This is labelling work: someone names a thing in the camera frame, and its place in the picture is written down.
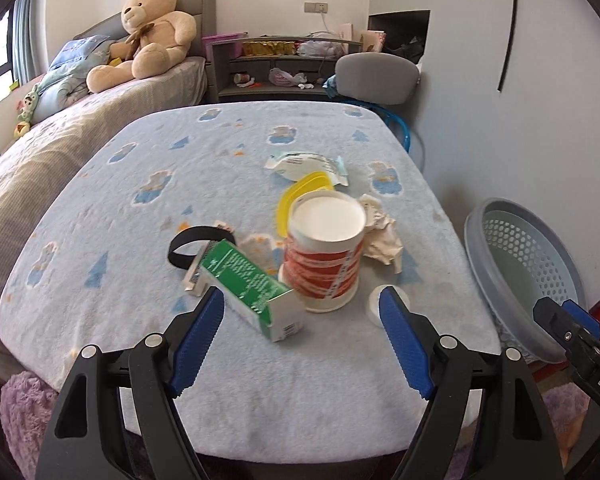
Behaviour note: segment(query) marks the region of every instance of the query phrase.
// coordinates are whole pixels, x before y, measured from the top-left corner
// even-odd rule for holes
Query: screw
[[[458,346],[458,340],[450,335],[443,335],[440,338],[440,345],[451,350],[452,348]]]
[[[162,336],[160,334],[151,334],[147,336],[144,340],[144,344],[147,345],[149,348],[159,346],[160,343],[162,343]]]
[[[507,350],[504,353],[507,356],[507,358],[509,358],[512,361],[520,361],[520,358],[522,357],[522,355],[520,355],[520,352],[518,352],[518,350],[516,350],[515,348],[507,348]]]
[[[85,359],[90,359],[92,358],[94,355],[96,355],[96,347],[93,345],[89,345],[89,346],[85,346],[82,349],[82,352],[80,352],[80,355],[82,357],[84,357]]]

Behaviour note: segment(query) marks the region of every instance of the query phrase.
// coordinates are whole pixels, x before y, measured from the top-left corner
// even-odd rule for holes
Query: beige blanket
[[[161,76],[90,95],[34,126],[0,157],[0,295],[29,235],[78,170],[127,124],[200,102],[204,68],[203,58],[192,57]],[[0,341],[0,377],[22,369]]]

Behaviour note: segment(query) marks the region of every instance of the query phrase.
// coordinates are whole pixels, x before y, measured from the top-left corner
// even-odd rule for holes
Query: stuffed toy
[[[196,20],[175,8],[176,0],[127,0],[121,19],[129,38],[109,48],[110,58],[126,61],[92,68],[89,90],[102,92],[134,78],[164,74],[182,62],[196,37]]]
[[[18,104],[16,105],[16,110],[19,113],[17,117],[18,124],[16,124],[16,128],[13,131],[13,136],[16,139],[19,139],[30,130],[31,118],[33,117],[33,112],[36,110],[36,106],[38,106],[39,99],[38,85],[35,84],[24,96],[24,99],[18,101]]]

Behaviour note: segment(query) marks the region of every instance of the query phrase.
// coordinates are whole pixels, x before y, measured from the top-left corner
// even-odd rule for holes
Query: gray plastic basket
[[[467,217],[464,241],[501,341],[521,350],[528,361],[564,361],[564,349],[532,314],[545,296],[558,304],[573,300],[588,310],[580,275],[557,235],[531,211],[491,198]]]

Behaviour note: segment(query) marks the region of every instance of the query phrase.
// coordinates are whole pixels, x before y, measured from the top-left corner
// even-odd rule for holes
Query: plastic bag
[[[314,38],[338,39],[329,33],[318,33],[314,35]],[[331,41],[305,41],[298,46],[298,56],[338,59],[344,56],[344,54],[343,45],[341,43],[332,43]]]
[[[302,72],[291,75],[289,72],[275,67],[269,70],[269,81],[276,86],[298,86],[301,83],[306,83],[306,77]]]

